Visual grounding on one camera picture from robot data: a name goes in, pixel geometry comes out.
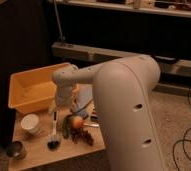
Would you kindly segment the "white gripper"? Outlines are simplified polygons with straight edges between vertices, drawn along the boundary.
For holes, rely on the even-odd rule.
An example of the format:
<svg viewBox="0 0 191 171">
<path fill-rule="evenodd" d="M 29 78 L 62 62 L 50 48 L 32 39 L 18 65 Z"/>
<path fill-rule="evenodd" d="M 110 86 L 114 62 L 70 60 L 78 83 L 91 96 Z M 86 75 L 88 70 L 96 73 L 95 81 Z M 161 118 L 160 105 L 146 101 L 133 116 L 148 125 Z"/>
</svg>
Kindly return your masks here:
<svg viewBox="0 0 191 171">
<path fill-rule="evenodd" d="M 74 87 L 57 87 L 55 103 L 57 106 L 70 106 L 74 99 Z"/>
</svg>

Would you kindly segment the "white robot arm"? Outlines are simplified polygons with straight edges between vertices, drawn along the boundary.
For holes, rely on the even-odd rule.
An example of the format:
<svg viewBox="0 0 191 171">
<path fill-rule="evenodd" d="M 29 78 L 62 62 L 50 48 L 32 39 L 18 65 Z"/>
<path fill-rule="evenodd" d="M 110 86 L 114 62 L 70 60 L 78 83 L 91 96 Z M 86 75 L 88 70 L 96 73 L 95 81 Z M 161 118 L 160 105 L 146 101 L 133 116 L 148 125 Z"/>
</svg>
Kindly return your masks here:
<svg viewBox="0 0 191 171">
<path fill-rule="evenodd" d="M 72 101 L 75 85 L 92 86 L 111 171 L 167 171 L 148 99 L 159 78 L 159 65 L 148 55 L 70 65 L 52 75 L 58 107 Z"/>
</svg>

